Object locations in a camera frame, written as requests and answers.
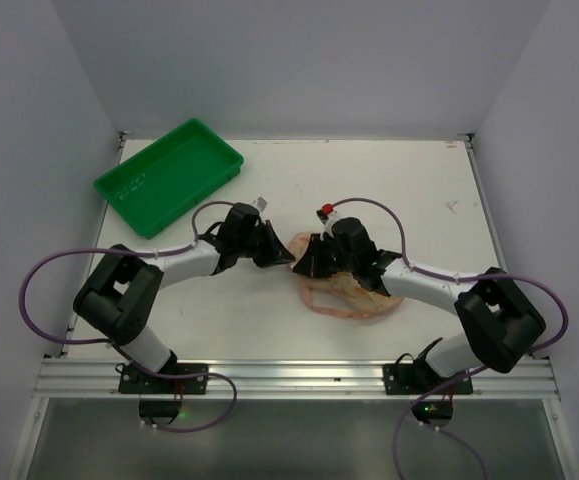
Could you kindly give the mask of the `carrot print laundry bag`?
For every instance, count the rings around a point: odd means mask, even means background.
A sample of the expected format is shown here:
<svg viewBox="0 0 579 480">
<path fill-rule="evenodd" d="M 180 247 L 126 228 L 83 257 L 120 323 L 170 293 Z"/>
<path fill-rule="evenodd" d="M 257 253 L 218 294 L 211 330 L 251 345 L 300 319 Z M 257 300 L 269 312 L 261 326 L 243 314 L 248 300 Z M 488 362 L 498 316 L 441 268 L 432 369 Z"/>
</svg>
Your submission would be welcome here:
<svg viewBox="0 0 579 480">
<path fill-rule="evenodd" d="M 289 242 L 298 239 L 322 239 L 323 234 L 299 232 Z M 341 319 L 366 320 L 397 309 L 405 300 L 402 296 L 384 296 L 364 289 L 349 273 L 336 273 L 329 278 L 298 277 L 302 303 L 315 313 Z"/>
</svg>

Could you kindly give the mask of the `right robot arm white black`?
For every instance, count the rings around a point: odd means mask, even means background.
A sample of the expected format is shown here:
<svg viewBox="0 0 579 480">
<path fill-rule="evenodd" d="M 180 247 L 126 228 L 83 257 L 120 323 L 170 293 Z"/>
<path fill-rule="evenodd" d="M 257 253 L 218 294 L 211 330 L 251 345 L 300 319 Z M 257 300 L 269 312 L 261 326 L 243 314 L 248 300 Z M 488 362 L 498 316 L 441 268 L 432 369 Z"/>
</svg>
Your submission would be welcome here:
<svg viewBox="0 0 579 480">
<path fill-rule="evenodd" d="M 474 281 L 447 273 L 427 276 L 407 265 L 403 254 L 377 248 L 353 217 L 322 233 L 296 234 L 289 250 L 302 301 L 317 313 L 368 319 L 412 299 L 459 319 L 462 333 L 435 339 L 411 363 L 395 366 L 397 382 L 411 393 L 481 366 L 508 373 L 546 329 L 542 315 L 503 270 L 491 267 Z"/>
</svg>

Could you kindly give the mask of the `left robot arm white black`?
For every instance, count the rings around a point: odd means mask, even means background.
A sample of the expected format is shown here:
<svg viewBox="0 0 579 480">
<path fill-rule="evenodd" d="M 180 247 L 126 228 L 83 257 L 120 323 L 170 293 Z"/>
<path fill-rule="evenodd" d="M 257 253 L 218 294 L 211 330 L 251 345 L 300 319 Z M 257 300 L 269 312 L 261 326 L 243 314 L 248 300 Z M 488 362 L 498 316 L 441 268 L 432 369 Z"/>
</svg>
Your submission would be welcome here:
<svg viewBox="0 0 579 480">
<path fill-rule="evenodd" d="M 172 250 L 138 252 L 118 244 L 104 255 L 75 297 L 75 313 L 144 372 L 170 375 L 176 356 L 148 326 L 158 293 L 193 278 L 221 274 L 249 258 L 260 269 L 287 265 L 295 257 L 282 244 L 264 207 L 231 203 L 225 218 L 193 241 Z"/>
</svg>

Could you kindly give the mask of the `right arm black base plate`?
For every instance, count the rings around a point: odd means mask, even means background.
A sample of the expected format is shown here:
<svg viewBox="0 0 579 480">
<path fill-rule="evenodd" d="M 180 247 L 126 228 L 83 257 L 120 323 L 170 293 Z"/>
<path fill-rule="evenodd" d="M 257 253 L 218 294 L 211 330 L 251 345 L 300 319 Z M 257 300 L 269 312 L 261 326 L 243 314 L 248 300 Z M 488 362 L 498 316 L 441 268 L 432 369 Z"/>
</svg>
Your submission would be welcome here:
<svg viewBox="0 0 579 480">
<path fill-rule="evenodd" d="M 382 366 L 382 380 L 387 395 L 407 395 L 414 398 L 444 382 L 444 379 L 427 368 L 422 360 L 415 359 L 408 353 Z M 453 418 L 455 397 L 473 393 L 471 379 L 461 380 L 414 406 L 412 414 L 423 424 L 445 427 Z"/>
</svg>

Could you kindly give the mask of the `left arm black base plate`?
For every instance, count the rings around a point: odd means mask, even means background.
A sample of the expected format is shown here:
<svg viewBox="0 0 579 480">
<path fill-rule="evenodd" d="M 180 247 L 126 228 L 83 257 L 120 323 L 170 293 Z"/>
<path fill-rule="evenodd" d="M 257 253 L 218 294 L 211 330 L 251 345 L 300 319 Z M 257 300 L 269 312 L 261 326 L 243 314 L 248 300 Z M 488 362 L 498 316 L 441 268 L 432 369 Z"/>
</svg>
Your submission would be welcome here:
<svg viewBox="0 0 579 480">
<path fill-rule="evenodd" d="M 204 395 L 208 365 L 202 363 L 169 363 L 161 371 L 165 375 L 189 375 L 188 380 L 162 379 L 147 375 L 134 365 L 119 363 L 115 371 L 120 374 L 118 392 L 138 395 L 138 414 L 147 422 L 166 421 L 170 425 L 181 413 L 185 394 Z"/>
</svg>

